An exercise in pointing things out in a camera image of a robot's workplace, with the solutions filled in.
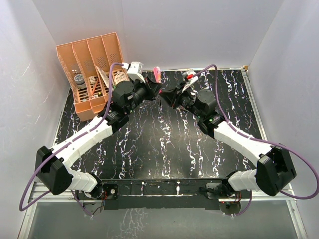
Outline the grey round tin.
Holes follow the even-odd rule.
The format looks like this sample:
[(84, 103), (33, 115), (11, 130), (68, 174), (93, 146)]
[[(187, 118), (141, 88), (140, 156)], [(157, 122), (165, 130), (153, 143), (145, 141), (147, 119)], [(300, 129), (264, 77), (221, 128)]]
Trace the grey round tin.
[(85, 80), (84, 80), (84, 77), (82, 74), (76, 74), (74, 76), (74, 82), (75, 82), (78, 89), (85, 89), (86, 88)]

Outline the white striped card packet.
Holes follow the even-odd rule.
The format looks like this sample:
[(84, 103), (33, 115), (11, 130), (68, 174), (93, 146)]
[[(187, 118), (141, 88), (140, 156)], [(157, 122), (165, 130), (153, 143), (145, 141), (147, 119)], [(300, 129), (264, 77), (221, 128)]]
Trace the white striped card packet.
[(96, 66), (96, 69), (98, 70), (98, 73), (99, 73), (101, 79), (103, 80), (106, 88), (109, 89), (112, 84), (110, 83), (110, 79), (109, 79), (108, 75), (100, 67)]

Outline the aluminium frame rail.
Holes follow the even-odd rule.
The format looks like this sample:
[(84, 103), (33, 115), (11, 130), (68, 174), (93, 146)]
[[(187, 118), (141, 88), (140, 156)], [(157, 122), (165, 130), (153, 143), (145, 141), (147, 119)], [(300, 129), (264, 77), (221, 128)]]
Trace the aluminium frame rail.
[(25, 214), (20, 239), (306, 239), (297, 204), (256, 192), (233, 205), (200, 195), (133, 195), (86, 200), (85, 214), (70, 192), (47, 195)]

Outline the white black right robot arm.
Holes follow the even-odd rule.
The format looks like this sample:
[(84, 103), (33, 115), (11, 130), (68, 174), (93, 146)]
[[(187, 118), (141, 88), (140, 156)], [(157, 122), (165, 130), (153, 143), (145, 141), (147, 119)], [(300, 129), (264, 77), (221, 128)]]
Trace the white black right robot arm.
[(222, 180), (225, 196), (235, 197), (242, 190), (261, 190), (275, 196), (296, 177), (289, 152), (280, 146), (253, 141), (251, 135), (233, 129), (216, 112), (217, 100), (212, 91), (200, 90), (194, 97), (189, 89), (178, 89), (172, 106), (181, 106), (194, 114), (204, 134), (229, 145), (255, 165), (254, 170), (232, 172)]

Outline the orange plastic file organizer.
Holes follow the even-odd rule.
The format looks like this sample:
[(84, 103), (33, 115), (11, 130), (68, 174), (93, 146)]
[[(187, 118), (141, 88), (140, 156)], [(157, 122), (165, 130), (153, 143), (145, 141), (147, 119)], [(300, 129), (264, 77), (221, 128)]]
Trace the orange plastic file organizer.
[[(61, 44), (56, 46), (56, 51), (72, 89), (75, 113), (81, 121), (92, 119), (106, 106), (109, 94), (96, 66), (104, 70), (108, 77), (113, 77), (113, 87), (116, 87), (114, 74), (117, 71), (127, 74), (121, 66), (110, 69), (112, 63), (124, 61), (117, 33)], [(83, 75), (85, 89), (77, 88), (74, 82), (76, 74)], [(90, 76), (98, 77), (96, 84), (90, 84)]]

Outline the white labelled packet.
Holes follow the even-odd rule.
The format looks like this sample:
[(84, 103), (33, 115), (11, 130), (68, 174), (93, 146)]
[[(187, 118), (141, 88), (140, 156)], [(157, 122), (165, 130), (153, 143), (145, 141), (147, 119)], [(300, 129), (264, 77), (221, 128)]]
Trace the white labelled packet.
[(123, 71), (117, 71), (115, 74), (114, 74), (114, 82), (115, 82), (115, 85), (117, 86), (120, 82), (123, 82), (123, 81), (128, 81), (128, 76), (125, 72)]

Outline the small beige box in organizer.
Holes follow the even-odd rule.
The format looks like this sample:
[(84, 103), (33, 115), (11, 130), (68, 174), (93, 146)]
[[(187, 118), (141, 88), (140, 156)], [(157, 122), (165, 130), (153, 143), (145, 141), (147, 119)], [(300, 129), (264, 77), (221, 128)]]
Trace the small beige box in organizer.
[(97, 76), (90, 76), (88, 79), (89, 79), (90, 84), (94, 85), (94, 84), (96, 84), (98, 77)]

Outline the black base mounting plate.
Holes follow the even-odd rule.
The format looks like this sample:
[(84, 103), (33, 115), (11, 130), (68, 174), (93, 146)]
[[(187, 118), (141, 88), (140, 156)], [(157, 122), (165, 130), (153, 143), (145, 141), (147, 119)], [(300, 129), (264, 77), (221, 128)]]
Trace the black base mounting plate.
[(204, 208), (219, 210), (222, 203), (235, 203), (249, 199), (246, 190), (231, 192), (217, 179), (106, 179), (100, 184), (96, 197), (80, 191), (76, 197), (86, 204), (98, 203), (104, 210), (119, 209), (177, 209)]

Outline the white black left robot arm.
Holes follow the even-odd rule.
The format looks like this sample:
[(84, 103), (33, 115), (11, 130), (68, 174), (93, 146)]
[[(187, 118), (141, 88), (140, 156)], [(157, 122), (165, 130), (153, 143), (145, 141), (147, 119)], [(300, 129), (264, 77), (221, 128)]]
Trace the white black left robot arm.
[(51, 149), (43, 146), (37, 151), (37, 177), (53, 195), (66, 190), (77, 190), (97, 199), (103, 193), (102, 181), (93, 173), (72, 170), (73, 164), (89, 149), (112, 136), (128, 121), (130, 113), (143, 101), (155, 100), (162, 84), (146, 77), (122, 81), (112, 92), (111, 100), (89, 124), (64, 142)]

